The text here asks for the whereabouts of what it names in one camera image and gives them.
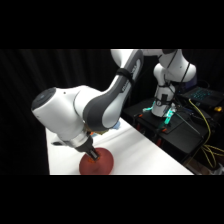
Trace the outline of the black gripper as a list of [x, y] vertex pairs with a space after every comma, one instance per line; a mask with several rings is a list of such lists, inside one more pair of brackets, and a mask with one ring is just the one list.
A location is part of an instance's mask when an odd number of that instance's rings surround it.
[[88, 162], [96, 163], [99, 161], [101, 154], [97, 153], [95, 148], [93, 147], [93, 141], [89, 139], [86, 141], [81, 147], [81, 152], [85, 152], [88, 155]]

